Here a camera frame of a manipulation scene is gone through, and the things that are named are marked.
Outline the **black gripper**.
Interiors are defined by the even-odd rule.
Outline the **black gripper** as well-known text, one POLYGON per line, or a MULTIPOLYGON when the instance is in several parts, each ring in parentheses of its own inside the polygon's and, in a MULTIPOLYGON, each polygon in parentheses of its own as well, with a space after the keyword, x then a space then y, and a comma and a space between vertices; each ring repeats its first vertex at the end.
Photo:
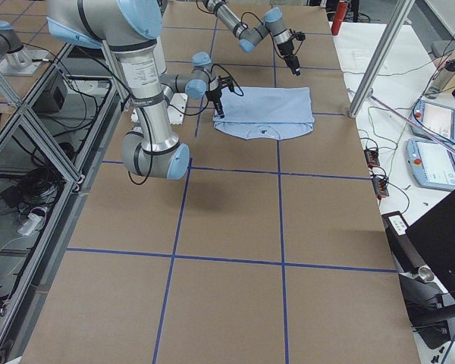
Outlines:
POLYGON ((288 40, 279 44, 279 52, 285 64, 296 76, 301 75, 298 57, 294 54, 293 41, 288 40))
POLYGON ((212 91, 207 92, 207 98, 214 105, 217 116, 220 119, 223 119, 225 117, 225 115, 224 115, 223 105, 221 103, 221 97, 222 97, 221 89, 214 89, 212 91))

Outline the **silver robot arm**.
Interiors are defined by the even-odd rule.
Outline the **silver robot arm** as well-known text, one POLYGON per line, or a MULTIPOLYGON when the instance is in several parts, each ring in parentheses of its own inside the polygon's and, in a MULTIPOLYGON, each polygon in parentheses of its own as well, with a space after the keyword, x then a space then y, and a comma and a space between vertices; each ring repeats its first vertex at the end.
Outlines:
POLYGON ((188 74, 158 71, 155 47, 162 14, 156 1, 50 1, 47 20, 54 37, 93 49, 108 46, 119 61, 141 128, 124 137, 122 160, 127 170, 138 176, 181 179, 190 150, 171 129, 168 106, 175 93, 219 101, 221 79, 209 55, 195 54, 188 74))
POLYGON ((238 17, 227 5, 226 1, 202 1, 210 14, 215 15, 232 32, 241 49, 250 53, 265 38, 270 38, 278 57, 284 61, 291 73, 300 75, 300 61, 297 57, 298 49, 293 44, 303 44, 306 36, 303 32, 290 29, 284 22, 279 7, 268 10, 263 17, 258 17, 248 11, 238 17))

